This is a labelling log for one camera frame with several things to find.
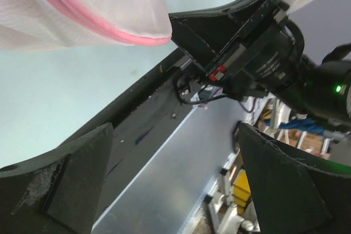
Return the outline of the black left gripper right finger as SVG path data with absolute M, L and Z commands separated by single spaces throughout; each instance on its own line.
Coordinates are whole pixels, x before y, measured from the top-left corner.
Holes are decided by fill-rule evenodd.
M 262 233 L 350 233 L 350 167 L 240 123 L 238 142 Z

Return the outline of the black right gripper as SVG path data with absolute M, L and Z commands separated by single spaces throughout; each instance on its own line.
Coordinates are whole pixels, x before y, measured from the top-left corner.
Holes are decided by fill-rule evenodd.
M 304 39 L 287 9 L 283 0 L 236 0 L 172 13 L 172 41 L 214 83 L 232 88 L 244 75 L 273 94 L 302 94 Z

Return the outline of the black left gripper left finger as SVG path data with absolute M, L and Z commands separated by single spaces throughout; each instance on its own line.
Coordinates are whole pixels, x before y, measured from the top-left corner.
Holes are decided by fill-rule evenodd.
M 1 233 L 91 233 L 112 140 L 106 123 L 1 168 Z

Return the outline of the white mesh laundry bag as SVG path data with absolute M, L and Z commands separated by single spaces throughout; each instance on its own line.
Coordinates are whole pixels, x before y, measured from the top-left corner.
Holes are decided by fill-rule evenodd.
M 163 45 L 172 36 L 164 0 L 1 0 L 1 49 Z

